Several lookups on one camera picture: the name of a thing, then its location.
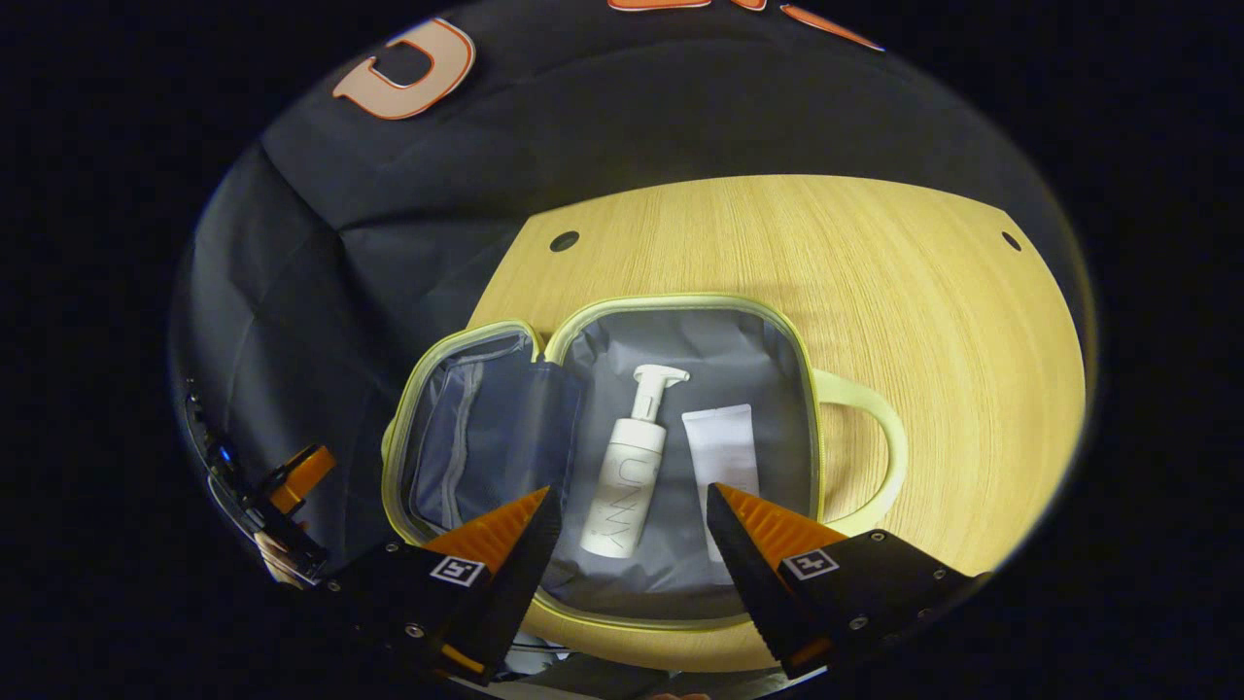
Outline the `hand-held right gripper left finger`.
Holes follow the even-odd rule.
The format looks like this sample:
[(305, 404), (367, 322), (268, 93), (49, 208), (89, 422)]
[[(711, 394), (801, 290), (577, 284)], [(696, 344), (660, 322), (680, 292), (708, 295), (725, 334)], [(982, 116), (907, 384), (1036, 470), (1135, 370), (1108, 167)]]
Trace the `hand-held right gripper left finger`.
[(545, 486), (427, 543), (381, 545), (326, 579), (326, 615), (401, 670), (488, 685), (561, 526), (560, 495)]

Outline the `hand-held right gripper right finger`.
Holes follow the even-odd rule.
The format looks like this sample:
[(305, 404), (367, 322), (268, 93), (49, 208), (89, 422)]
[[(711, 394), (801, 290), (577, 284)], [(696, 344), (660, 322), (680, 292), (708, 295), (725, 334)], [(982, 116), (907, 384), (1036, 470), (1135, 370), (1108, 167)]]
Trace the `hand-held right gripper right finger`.
[(884, 528), (843, 535), (741, 489), (708, 489), (707, 523), (735, 591), (786, 678), (875, 660), (964, 604), (964, 574)]

